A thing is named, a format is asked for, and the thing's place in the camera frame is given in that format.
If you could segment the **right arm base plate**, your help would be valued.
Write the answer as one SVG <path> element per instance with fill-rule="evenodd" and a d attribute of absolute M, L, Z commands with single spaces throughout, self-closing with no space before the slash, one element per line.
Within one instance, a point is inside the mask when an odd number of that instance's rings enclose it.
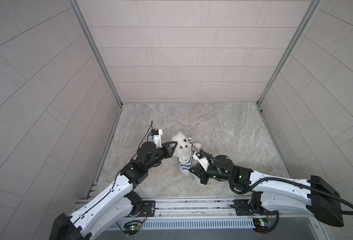
<path fill-rule="evenodd" d="M 234 200 L 230 205 L 236 211 L 237 216 L 267 216 L 276 215 L 276 211 L 268 211 L 262 207 L 261 201 L 257 199 L 252 200 Z"/>

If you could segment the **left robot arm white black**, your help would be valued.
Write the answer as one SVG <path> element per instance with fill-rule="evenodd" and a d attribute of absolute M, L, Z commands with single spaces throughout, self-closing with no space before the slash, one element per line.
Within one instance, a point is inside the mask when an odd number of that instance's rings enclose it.
<path fill-rule="evenodd" d="M 95 240 L 117 220 L 137 215 L 142 199 L 134 189 L 151 168 L 171 158 L 176 147 L 177 142 L 163 143 L 159 148 L 153 142 L 142 144 L 112 184 L 71 215 L 62 213 L 54 220 L 49 239 Z"/>

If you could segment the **blue white striped knit sweater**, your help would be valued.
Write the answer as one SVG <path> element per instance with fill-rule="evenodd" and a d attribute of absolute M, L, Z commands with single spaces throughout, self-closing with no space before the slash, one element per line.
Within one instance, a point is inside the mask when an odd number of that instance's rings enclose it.
<path fill-rule="evenodd" d="M 181 157 L 177 157 L 182 173 L 188 172 L 194 162 L 193 154 L 197 151 L 192 139 L 188 138 L 187 141 L 189 142 L 189 145 L 187 145 L 187 148 L 184 147 L 184 149 L 182 149 L 183 153 L 181 154 Z"/>

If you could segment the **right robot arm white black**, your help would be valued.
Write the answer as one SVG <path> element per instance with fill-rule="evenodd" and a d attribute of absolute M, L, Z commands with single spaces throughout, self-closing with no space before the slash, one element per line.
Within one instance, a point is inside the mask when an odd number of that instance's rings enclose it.
<path fill-rule="evenodd" d="M 215 158 L 208 154 L 193 156 L 196 164 L 189 172 L 207 184 L 209 179 L 227 181 L 230 190 L 238 195 L 251 194 L 246 204 L 234 203 L 240 214 L 268 215 L 293 213 L 314 216 L 318 221 L 343 227 L 339 193 L 318 176 L 306 179 L 286 179 L 234 165 L 224 155 Z"/>

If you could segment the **white plush teddy bear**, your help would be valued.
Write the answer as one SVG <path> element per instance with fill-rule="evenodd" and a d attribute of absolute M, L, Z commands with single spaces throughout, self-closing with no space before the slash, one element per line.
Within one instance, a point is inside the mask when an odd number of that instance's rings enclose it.
<path fill-rule="evenodd" d="M 171 141 L 177 142 L 173 156 L 177 157 L 181 173 L 188 175 L 190 167 L 194 165 L 193 155 L 201 149 L 202 145 L 201 143 L 194 143 L 191 138 L 187 138 L 182 132 L 174 135 Z"/>

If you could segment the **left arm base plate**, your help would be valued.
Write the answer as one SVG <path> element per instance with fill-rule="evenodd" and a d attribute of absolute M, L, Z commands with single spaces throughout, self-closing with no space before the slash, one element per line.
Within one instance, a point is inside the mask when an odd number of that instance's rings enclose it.
<path fill-rule="evenodd" d="M 141 201 L 133 205 L 129 217 L 139 218 L 139 217 L 153 217 L 155 212 L 156 201 Z"/>

